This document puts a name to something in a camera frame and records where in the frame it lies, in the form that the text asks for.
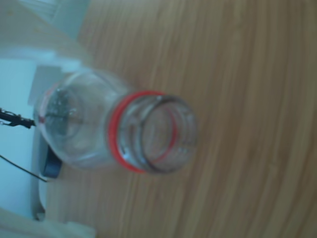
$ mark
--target red plastic ring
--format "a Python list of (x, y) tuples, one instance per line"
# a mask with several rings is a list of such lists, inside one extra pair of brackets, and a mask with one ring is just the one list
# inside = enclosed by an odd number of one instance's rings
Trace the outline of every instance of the red plastic ring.
[(112, 155), (123, 167), (137, 173), (144, 173), (145, 171), (133, 166), (132, 164), (127, 163), (125, 159), (122, 157), (117, 144), (117, 132), (120, 125), (121, 116), (124, 110), (128, 107), (128, 105), (135, 99), (147, 95), (161, 96), (164, 94), (157, 91), (141, 91), (126, 96), (114, 109), (108, 126), (108, 142)]

